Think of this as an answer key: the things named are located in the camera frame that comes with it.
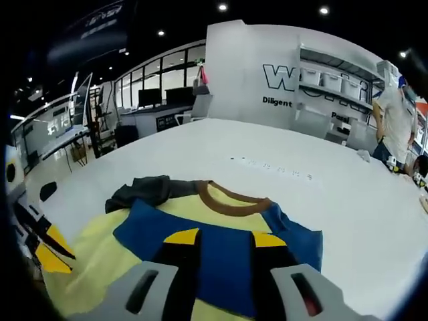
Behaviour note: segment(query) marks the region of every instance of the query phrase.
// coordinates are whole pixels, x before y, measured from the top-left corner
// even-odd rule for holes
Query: computer monitor
[[[159,88],[145,89],[138,91],[138,107],[160,104],[162,102],[162,94]]]
[[[196,97],[193,87],[182,87],[167,90],[167,104],[193,106]]]

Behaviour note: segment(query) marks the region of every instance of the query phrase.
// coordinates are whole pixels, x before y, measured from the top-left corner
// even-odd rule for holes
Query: white wall
[[[264,104],[263,97],[294,101],[297,48],[305,46],[339,55],[376,71],[382,59],[349,41],[319,31],[283,25],[246,25],[241,20],[210,25],[207,31],[206,71],[213,94],[209,115],[289,128],[293,110],[289,106]],[[268,87],[263,65],[288,72],[279,89]],[[299,93],[299,101],[318,108],[346,113],[366,120],[360,112],[341,106],[335,99],[311,98]]]

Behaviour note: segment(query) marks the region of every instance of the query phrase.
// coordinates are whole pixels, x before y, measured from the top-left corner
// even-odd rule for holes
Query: pink bag
[[[208,84],[208,77],[207,77],[207,74],[205,73],[204,67],[201,66],[201,68],[199,70],[201,71],[202,83],[205,85]]]

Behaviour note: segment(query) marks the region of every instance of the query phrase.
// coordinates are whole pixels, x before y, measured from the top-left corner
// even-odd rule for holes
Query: person
[[[428,157],[425,155],[418,156],[415,161],[409,164],[406,163],[403,170],[410,177],[413,177],[415,173],[419,173],[422,177],[426,177],[428,173]]]
[[[394,156],[401,170],[407,149],[417,133],[416,98],[416,93],[401,77],[398,88],[385,88],[379,99],[372,103],[378,141],[373,157],[386,163],[390,156]]]

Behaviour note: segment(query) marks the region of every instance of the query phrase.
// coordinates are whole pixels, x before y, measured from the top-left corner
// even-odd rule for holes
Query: blue cap
[[[405,85],[407,85],[407,81],[406,81],[406,79],[403,76],[401,76],[399,78],[399,88],[401,88],[401,87],[403,87]]]

